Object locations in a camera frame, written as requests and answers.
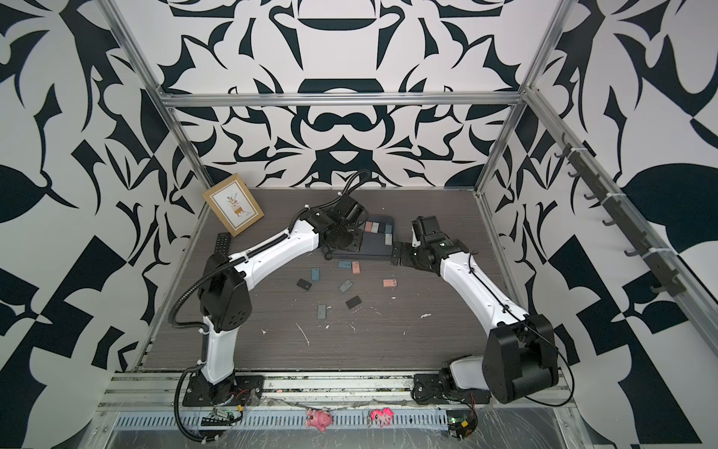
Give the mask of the dark grey storage tray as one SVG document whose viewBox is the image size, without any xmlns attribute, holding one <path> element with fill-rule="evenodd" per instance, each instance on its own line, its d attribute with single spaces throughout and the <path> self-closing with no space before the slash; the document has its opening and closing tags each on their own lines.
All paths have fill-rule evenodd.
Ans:
<svg viewBox="0 0 718 449">
<path fill-rule="evenodd" d="M 393 226 L 393 244 L 391 246 L 384 244 L 385 233 L 368 233 L 365 231 L 366 222 L 377 222 L 391 224 Z M 395 219 L 389 215 L 370 215 L 360 226 L 349 229 L 348 233 L 342 235 L 342 242 L 348 241 L 349 245 L 345 248 L 331 249 L 326 246 L 322 247 L 322 253 L 326 260 L 333 257 L 342 259 L 390 259 L 392 257 L 395 233 Z"/>
</svg>

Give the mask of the black eraser pair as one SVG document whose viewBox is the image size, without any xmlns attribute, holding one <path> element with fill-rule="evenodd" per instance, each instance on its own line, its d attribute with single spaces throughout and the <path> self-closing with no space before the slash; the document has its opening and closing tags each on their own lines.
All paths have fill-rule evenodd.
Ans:
<svg viewBox="0 0 718 449">
<path fill-rule="evenodd" d="M 309 291 L 310 288 L 312 288 L 312 283 L 311 283 L 311 282 L 308 282 L 308 281 L 306 281 L 306 280 L 304 280 L 304 279 L 299 279 L 299 280 L 297 281 L 297 286 L 300 287 L 300 288 L 302 288 L 302 289 L 304 289 L 305 291 Z"/>
</svg>

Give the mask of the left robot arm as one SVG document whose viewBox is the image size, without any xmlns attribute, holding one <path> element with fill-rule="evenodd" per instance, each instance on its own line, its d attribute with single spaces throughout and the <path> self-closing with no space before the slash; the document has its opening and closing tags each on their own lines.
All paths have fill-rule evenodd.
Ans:
<svg viewBox="0 0 718 449">
<path fill-rule="evenodd" d="M 366 209 L 349 195 L 328 205 L 304 208 L 274 237 L 232 254 L 206 274 L 197 295 L 204 337 L 201 379 L 208 387 L 229 387 L 235 374 L 239 328 L 252 313 L 251 292 L 278 269 L 317 249 L 357 250 Z"/>
</svg>

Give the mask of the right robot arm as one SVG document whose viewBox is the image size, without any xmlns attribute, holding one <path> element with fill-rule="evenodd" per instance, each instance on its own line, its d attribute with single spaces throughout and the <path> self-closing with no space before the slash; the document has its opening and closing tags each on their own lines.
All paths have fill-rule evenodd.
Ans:
<svg viewBox="0 0 718 449">
<path fill-rule="evenodd" d="M 392 264 L 433 272 L 460 295 L 484 329 L 479 357 L 453 360 L 444 370 L 450 390 L 488 391 L 501 403 L 527 398 L 559 381 L 555 333 L 542 314 L 529 314 L 486 275 L 474 254 L 450 239 L 434 216 L 412 222 L 412 241 L 394 244 Z"/>
</svg>

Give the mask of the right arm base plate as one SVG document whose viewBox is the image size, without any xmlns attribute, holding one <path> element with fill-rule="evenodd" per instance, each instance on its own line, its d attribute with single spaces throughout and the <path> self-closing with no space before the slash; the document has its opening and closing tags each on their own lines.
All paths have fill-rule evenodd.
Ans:
<svg viewBox="0 0 718 449">
<path fill-rule="evenodd" d="M 420 405 L 448 404 L 488 404 L 492 398 L 487 389 L 462 389 L 457 386 L 448 370 L 437 373 L 414 374 L 411 398 Z"/>
</svg>

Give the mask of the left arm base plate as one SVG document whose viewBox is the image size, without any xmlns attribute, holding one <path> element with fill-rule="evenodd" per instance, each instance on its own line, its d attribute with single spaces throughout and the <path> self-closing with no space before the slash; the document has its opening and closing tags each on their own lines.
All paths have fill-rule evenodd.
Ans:
<svg viewBox="0 0 718 449">
<path fill-rule="evenodd" d="M 184 407 L 251 405 L 262 398 L 265 377 L 233 375 L 213 385 L 202 373 L 192 374 L 182 398 Z"/>
</svg>

